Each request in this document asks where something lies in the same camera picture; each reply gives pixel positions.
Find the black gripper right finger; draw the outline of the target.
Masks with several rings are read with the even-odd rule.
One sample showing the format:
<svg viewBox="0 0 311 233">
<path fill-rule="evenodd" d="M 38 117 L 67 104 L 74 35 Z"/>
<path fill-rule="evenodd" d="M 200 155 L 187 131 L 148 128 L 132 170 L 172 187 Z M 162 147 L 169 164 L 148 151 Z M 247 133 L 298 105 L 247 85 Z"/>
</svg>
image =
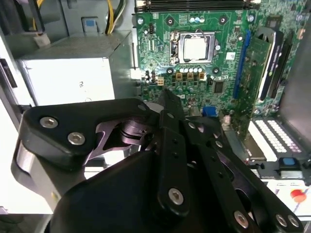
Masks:
<svg viewBox="0 0 311 233">
<path fill-rule="evenodd" d="M 187 150 L 198 160 L 214 200 L 214 233 L 302 233 L 294 213 L 235 155 L 217 119 L 186 118 Z"/>
</svg>

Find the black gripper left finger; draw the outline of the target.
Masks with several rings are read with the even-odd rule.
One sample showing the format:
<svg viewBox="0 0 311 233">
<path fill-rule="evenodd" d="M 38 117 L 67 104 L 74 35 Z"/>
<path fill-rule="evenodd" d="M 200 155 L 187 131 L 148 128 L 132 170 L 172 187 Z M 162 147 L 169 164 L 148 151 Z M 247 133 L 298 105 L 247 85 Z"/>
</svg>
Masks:
<svg viewBox="0 0 311 233">
<path fill-rule="evenodd" d="M 55 211 L 79 183 L 138 152 L 185 154 L 180 98 L 163 90 L 153 110 L 136 98 L 27 110 L 19 129 L 18 166 Z"/>
</svg>

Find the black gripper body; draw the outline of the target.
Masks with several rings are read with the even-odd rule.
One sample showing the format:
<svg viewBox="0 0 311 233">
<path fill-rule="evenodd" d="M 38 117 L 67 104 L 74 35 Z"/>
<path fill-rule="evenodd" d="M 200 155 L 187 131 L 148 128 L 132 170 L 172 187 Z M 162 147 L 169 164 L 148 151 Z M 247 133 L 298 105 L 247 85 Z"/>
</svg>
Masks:
<svg viewBox="0 0 311 233">
<path fill-rule="evenodd" d="M 185 154 L 138 152 L 69 190 L 51 233 L 231 233 L 207 174 Z"/>
</svg>

